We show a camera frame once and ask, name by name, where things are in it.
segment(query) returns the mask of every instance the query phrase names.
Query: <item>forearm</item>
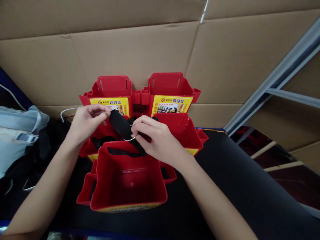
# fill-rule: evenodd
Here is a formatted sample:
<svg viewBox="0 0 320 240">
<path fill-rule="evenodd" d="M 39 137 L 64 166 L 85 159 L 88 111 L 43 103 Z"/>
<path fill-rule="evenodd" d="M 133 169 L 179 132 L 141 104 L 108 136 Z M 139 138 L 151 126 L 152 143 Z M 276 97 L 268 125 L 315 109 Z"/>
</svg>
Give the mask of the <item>forearm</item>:
<svg viewBox="0 0 320 240">
<path fill-rule="evenodd" d="M 64 141 L 43 176 L 14 215 L 5 235 L 34 233 L 40 237 L 54 218 L 81 146 Z"/>
<path fill-rule="evenodd" d="M 177 170 L 183 175 L 215 237 L 257 239 L 247 222 L 192 157 Z"/>
</svg>

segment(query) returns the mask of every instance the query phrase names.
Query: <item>printed label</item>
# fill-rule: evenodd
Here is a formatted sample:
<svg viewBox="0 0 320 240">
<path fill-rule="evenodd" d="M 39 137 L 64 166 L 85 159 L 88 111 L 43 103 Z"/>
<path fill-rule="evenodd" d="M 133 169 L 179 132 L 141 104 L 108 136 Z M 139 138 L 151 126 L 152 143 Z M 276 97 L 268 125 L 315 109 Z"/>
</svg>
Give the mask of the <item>printed label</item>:
<svg viewBox="0 0 320 240">
<path fill-rule="evenodd" d="M 151 117 L 155 113 L 186 113 L 193 97 L 155 96 Z"/>
<path fill-rule="evenodd" d="M 138 210 L 155 208 L 159 205 L 160 205 L 160 203 L 132 204 L 132 205 L 108 207 L 108 208 L 100 209 L 98 211 L 99 212 L 108 212 L 108 213 L 131 212 L 131 211 L 138 211 Z"/>
<path fill-rule="evenodd" d="M 128 98 L 90 98 L 90 103 L 106 105 L 112 110 L 118 110 L 121 115 L 130 117 Z"/>
<path fill-rule="evenodd" d="M 192 156 L 194 156 L 199 151 L 199 149 L 194 148 L 185 148 L 185 150 L 187 150 L 188 153 L 190 153 Z"/>
<path fill-rule="evenodd" d="M 98 159 L 98 154 L 90 154 L 88 155 L 88 158 L 94 162 L 94 160 L 97 160 Z"/>
</svg>

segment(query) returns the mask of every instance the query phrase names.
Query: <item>blue edge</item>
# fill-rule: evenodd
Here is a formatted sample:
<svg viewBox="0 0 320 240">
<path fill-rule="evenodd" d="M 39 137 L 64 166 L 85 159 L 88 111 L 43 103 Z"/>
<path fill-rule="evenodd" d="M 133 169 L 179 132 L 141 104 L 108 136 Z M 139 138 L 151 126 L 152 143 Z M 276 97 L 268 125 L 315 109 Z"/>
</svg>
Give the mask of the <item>blue edge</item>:
<svg viewBox="0 0 320 240">
<path fill-rule="evenodd" d="M 17 87 L 17 85 L 10 79 L 10 77 L 0 68 L 0 83 L 8 88 L 18 99 L 20 104 L 25 108 L 29 109 L 33 104 L 27 98 L 27 96 Z M 202 128 L 208 130 L 217 130 L 217 131 L 224 131 L 222 128 Z M 0 220 L 0 226 L 5 227 L 8 226 L 10 220 Z M 121 233 L 111 233 L 111 232 L 103 232 L 103 231 L 94 231 L 94 230 L 87 230 L 87 229 L 76 229 L 76 228 L 53 228 L 51 231 L 55 232 L 63 232 L 63 233 L 70 233 L 73 235 L 80 235 L 80 236 L 96 236 L 96 237 L 105 237 L 111 239 L 119 239 L 119 240 L 135 240 L 135 239 L 151 239 L 151 238 L 142 238 L 134 235 L 127 235 Z"/>
</svg>

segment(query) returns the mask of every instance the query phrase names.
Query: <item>metal rack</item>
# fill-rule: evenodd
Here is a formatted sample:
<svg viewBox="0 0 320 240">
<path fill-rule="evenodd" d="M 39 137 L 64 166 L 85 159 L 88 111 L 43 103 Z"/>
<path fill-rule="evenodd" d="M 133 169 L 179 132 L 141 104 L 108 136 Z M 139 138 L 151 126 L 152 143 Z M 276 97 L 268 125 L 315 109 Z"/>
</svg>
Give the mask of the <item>metal rack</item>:
<svg viewBox="0 0 320 240">
<path fill-rule="evenodd" d="M 224 126 L 231 136 L 272 96 L 320 108 L 320 99 L 281 90 L 281 88 L 320 50 L 320 17 L 276 66 L 260 87 Z"/>
</svg>

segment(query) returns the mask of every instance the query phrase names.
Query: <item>metal ring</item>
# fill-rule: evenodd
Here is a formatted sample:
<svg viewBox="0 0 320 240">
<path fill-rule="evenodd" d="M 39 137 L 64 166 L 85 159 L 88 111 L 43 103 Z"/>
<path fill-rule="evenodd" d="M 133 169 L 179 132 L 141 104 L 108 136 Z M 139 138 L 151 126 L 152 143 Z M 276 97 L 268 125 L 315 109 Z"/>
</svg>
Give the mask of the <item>metal ring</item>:
<svg viewBox="0 0 320 240">
<path fill-rule="evenodd" d="M 123 140 L 125 140 L 125 141 L 131 141 L 131 140 L 135 139 L 136 136 L 137 136 L 137 135 L 135 135 L 134 138 L 131 138 L 131 139 L 129 139 L 129 140 L 126 140 L 126 139 L 123 138 Z"/>
</svg>

